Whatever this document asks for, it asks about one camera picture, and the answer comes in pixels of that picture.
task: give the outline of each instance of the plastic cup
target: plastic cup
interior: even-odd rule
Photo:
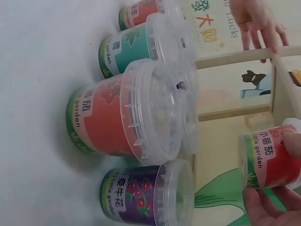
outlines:
[[[191,69],[192,57],[187,55],[192,45],[190,34],[175,21],[178,20],[165,14],[151,14],[146,23],[104,40],[99,48],[99,64],[104,77],[121,74],[132,61],[149,58],[172,65],[174,83],[184,81],[195,69],[195,62]]]
[[[191,226],[194,181],[187,161],[109,171],[100,204],[114,221],[155,226]]]
[[[300,132],[300,120],[286,119],[282,126],[240,136],[243,188],[301,186],[301,159],[290,156],[283,142],[282,135],[287,129]]]
[[[146,22],[153,13],[163,13],[183,18],[182,9],[178,0],[142,0],[119,12],[120,29],[126,30]]]
[[[182,144],[180,151],[196,154],[200,149],[200,127],[195,98],[191,92],[180,91],[182,111]]]
[[[144,165],[175,159],[182,135],[172,76],[168,66],[144,59],[73,94],[66,121],[74,144],[86,153],[136,157]]]

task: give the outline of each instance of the purple label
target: purple label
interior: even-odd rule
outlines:
[[[115,221],[156,225],[158,207],[155,191],[163,191],[160,167],[138,167],[111,170],[103,179],[101,206],[108,218]]]

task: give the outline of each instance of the sticker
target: sticker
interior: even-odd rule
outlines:
[[[100,190],[105,215],[119,222],[155,226],[155,190],[164,186],[164,181],[157,178],[159,169],[160,166],[148,166],[111,170]]]
[[[146,22],[147,16],[158,13],[156,0],[143,0],[132,6],[122,8],[119,13],[120,29],[126,30]]]
[[[123,76],[99,82],[70,98],[66,121],[73,143],[85,153],[131,156],[120,115]]]
[[[151,58],[145,24],[106,39],[99,49],[99,64],[106,79],[122,74],[131,62],[144,58]]]
[[[301,160],[291,157],[285,149],[282,134],[294,126],[280,126],[243,135],[246,143],[247,186],[268,188],[285,186],[296,181]]]

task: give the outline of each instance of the white table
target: white table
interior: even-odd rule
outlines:
[[[79,87],[102,78],[98,47],[133,0],[0,1],[0,225],[105,226],[104,174],[68,137],[65,109]]]

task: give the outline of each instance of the wooden frame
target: wooden frame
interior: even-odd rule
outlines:
[[[214,57],[204,57],[196,62],[197,69],[205,69],[221,65],[236,64],[261,59],[272,60],[272,91],[271,101],[268,104],[245,104],[248,98],[238,102],[231,109],[199,113],[199,121],[208,121],[222,118],[229,118],[241,115],[271,111],[276,125],[280,125],[285,118],[301,118],[301,104],[298,103],[298,96],[293,91],[294,83],[288,74],[281,57],[301,56],[301,46],[280,47],[279,53],[274,54],[270,49],[257,49],[230,53]]]

